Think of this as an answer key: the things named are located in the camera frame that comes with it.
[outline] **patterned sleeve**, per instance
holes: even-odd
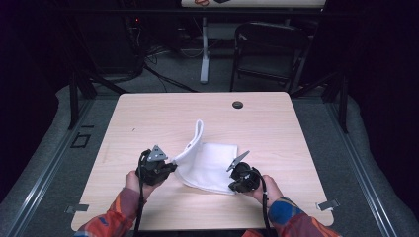
[[[314,217],[308,216],[295,203],[286,197],[275,201],[268,212],[269,219],[279,236],[340,236],[335,231],[320,224]]]
[[[132,228],[138,209],[139,193],[123,188],[106,214],[92,218],[74,237],[125,236]]]

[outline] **desk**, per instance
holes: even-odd
[[[206,8],[322,8],[326,0],[230,0],[217,3],[209,0]],[[203,7],[195,0],[182,0],[182,7]],[[210,58],[208,52],[208,23],[203,17],[203,64],[201,67],[201,83],[207,84],[209,80]]]
[[[234,101],[244,107],[235,109]],[[169,158],[180,154],[204,122],[203,142],[237,144],[250,150],[245,162],[271,175],[286,197],[324,225],[330,211],[316,209],[326,201],[310,152],[288,94],[178,93],[124,94],[105,134],[72,229],[105,213],[134,170],[140,153],[158,144]],[[218,195],[190,188],[172,174],[144,207],[142,230],[264,228],[261,204],[244,195]]]

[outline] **black chair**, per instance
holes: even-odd
[[[295,27],[250,22],[237,27],[230,92],[235,74],[278,81],[290,92],[309,46],[308,35]]]

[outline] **white towel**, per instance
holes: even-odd
[[[195,136],[185,150],[172,159],[178,165],[176,177],[185,185],[204,191],[234,195],[226,169],[237,156],[237,145],[201,142],[204,123],[197,121]]]

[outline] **cable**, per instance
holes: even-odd
[[[161,83],[161,85],[163,86],[163,88],[164,88],[164,92],[166,92],[166,93],[167,93],[167,88],[166,88],[166,85],[164,85],[163,81],[162,81],[159,77],[157,77],[157,79],[158,79],[158,81]]]
[[[138,168],[137,171],[138,171],[138,178],[139,178],[139,200],[138,200],[138,211],[136,213],[135,227],[133,229],[134,231],[133,237],[139,237],[139,224],[141,223],[142,211],[144,210],[144,205],[145,205],[144,191],[143,191],[144,179],[142,179],[141,177],[141,169]]]
[[[168,52],[168,51],[171,51],[171,49],[168,47],[165,47],[164,45],[155,44],[150,47],[150,49],[146,52],[145,55],[152,56],[152,55],[156,55],[156,54],[159,54],[162,52]]]
[[[263,220],[265,222],[265,228],[266,228],[266,231],[267,231],[267,235],[268,235],[268,237],[271,237],[271,226],[269,225],[269,218],[268,218],[268,192],[266,190],[265,179],[263,178],[263,176],[261,174],[259,174],[259,172],[256,172],[254,170],[245,170],[245,171],[242,171],[240,173],[245,173],[245,172],[252,172],[252,173],[256,174],[262,181],[262,191],[263,191],[262,213],[263,213]]]
[[[145,58],[146,58],[149,62],[151,62],[152,64],[157,65],[157,56],[156,56],[155,54],[152,54],[152,55],[150,55],[150,56],[145,56]]]
[[[198,30],[200,31],[200,33],[202,35],[203,34],[203,31],[201,30],[200,25],[198,25],[197,19],[195,19],[195,18],[193,18],[193,19],[194,19],[195,25],[197,26]]]
[[[170,83],[170,84],[172,84],[174,86],[177,86],[177,87],[179,87],[181,89],[184,89],[184,90],[187,90],[187,91],[190,91],[190,92],[199,92],[199,91],[196,91],[196,90],[194,90],[194,89],[192,89],[192,88],[190,88],[190,87],[188,87],[188,86],[186,86],[186,85],[184,85],[184,84],[182,84],[180,82],[177,82],[177,81],[175,81],[173,79],[170,79],[170,78],[167,78],[167,77],[164,77],[164,76],[158,74],[156,71],[154,71],[153,69],[151,69],[145,62],[144,62],[143,67],[144,67],[145,70],[151,72],[151,74],[153,74],[154,76],[156,76],[160,80],[163,80],[163,81],[165,81],[167,83]]]
[[[188,53],[185,52],[185,51],[192,51],[192,50],[199,50],[200,52],[198,52],[197,54],[194,54],[194,55],[189,55]],[[180,51],[182,52],[182,54],[184,56],[189,57],[189,58],[194,58],[194,57],[197,57],[197,56],[201,55],[204,50],[202,48],[189,48],[189,49],[181,48]]]

